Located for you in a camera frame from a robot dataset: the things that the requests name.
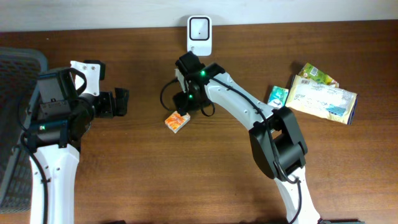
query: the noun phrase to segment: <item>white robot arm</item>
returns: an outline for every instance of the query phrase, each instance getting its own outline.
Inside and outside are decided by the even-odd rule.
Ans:
[[[74,223],[75,174],[80,139],[94,117],[112,118],[127,113],[129,91],[100,91],[105,64],[97,60],[71,61],[39,75],[29,128],[21,144],[30,155],[33,188],[30,223]]]
[[[273,111],[273,107],[236,84],[219,65],[205,67],[191,52],[180,57],[176,65],[178,69],[175,75],[183,90],[174,96],[178,112],[184,114],[203,108],[201,104],[212,103],[230,112],[249,131],[254,160],[266,176],[275,180],[286,206],[289,223],[319,223],[320,215],[313,206],[305,180],[304,155],[307,146],[292,112],[288,108]],[[281,129],[283,136],[270,139],[264,124],[267,128]],[[276,159],[280,161],[282,170],[278,170],[274,161],[271,144],[277,147]],[[287,182],[281,172],[285,172],[291,182],[299,180],[300,187]]]

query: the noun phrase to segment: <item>black cable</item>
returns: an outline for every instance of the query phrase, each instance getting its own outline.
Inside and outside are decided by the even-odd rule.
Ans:
[[[33,162],[36,164],[37,168],[39,169],[40,175],[42,177],[43,191],[44,191],[43,224],[47,224],[47,219],[48,219],[47,214],[49,211],[49,190],[47,187],[48,180],[45,176],[43,167],[40,165],[40,163],[37,160],[37,158],[35,157],[35,155],[27,147],[26,142],[25,142],[25,137],[26,137],[26,133],[23,133],[20,138],[22,148],[32,158]]]
[[[213,102],[210,102],[211,106],[213,107],[213,112],[211,113],[211,115],[206,114],[205,110],[203,109],[203,104],[200,105],[200,111],[203,115],[209,117],[209,116],[213,116],[214,113],[216,112],[216,107],[214,106]]]
[[[303,196],[301,193],[301,181],[297,181],[297,188],[298,188],[298,209],[296,215],[293,217],[292,221],[289,222],[289,224],[293,224],[296,219],[299,217],[299,214],[301,212],[301,207],[303,204]]]
[[[299,216],[300,211],[301,211],[301,207],[302,207],[302,193],[301,193],[301,186],[300,186],[301,181],[299,180],[299,178],[296,178],[295,180],[290,180],[290,179],[287,177],[285,171],[283,170],[283,168],[282,168],[282,166],[281,166],[281,164],[280,164],[280,161],[279,161],[279,156],[278,156],[277,151],[276,151],[275,143],[272,141],[273,137],[272,137],[272,133],[271,133],[271,131],[270,131],[270,129],[269,129],[269,124],[268,124],[267,118],[264,116],[264,113],[262,113],[262,110],[261,110],[255,103],[253,103],[245,94],[243,94],[243,93],[241,93],[240,91],[234,89],[232,86],[227,85],[227,84],[225,84],[225,83],[219,81],[219,80],[216,79],[216,78],[210,78],[210,79],[212,79],[213,81],[215,81],[215,82],[217,82],[217,83],[219,83],[219,84],[225,86],[227,89],[229,89],[229,90],[231,90],[231,91],[237,93],[238,95],[242,96],[245,100],[247,100],[247,101],[250,103],[250,105],[260,114],[261,118],[264,120],[264,125],[266,126],[267,133],[268,133],[268,138],[270,139],[270,142],[271,142],[272,153],[274,154],[274,159],[275,159],[274,165],[276,166],[276,168],[277,168],[277,170],[278,170],[278,173],[279,173],[279,174],[282,176],[282,178],[285,179],[288,183],[290,183],[290,184],[297,184],[297,187],[298,187],[298,194],[299,194],[299,196],[298,196],[298,197],[299,197],[298,210],[297,210],[297,213],[296,213],[296,215],[294,216],[293,220],[292,220],[289,224],[293,223],[293,222],[297,219],[297,217]]]
[[[167,88],[169,85],[171,85],[171,84],[173,84],[173,83],[176,83],[176,82],[178,82],[178,78],[174,78],[173,80],[171,80],[170,82],[168,82],[165,86],[163,86],[162,91],[160,91],[160,103],[161,103],[162,106],[163,106],[166,110],[168,110],[168,111],[173,111],[173,110],[171,110],[170,108],[166,107],[166,105],[164,104],[164,102],[163,102],[163,92],[166,90],[166,88]]]
[[[18,122],[19,127],[21,127],[22,130],[27,131],[27,128],[25,128],[25,126],[22,124],[21,117],[19,116],[19,108],[20,108],[21,101],[24,98],[25,94],[26,94],[26,92],[24,94],[22,94],[18,99],[16,116],[17,116],[17,122]]]
[[[185,94],[187,95],[187,99],[185,100],[185,104],[182,107],[182,109],[185,109],[188,106],[189,92],[188,92],[188,87],[187,87],[187,77],[190,77],[190,76],[191,75],[185,75],[184,76],[184,89],[185,89]]]

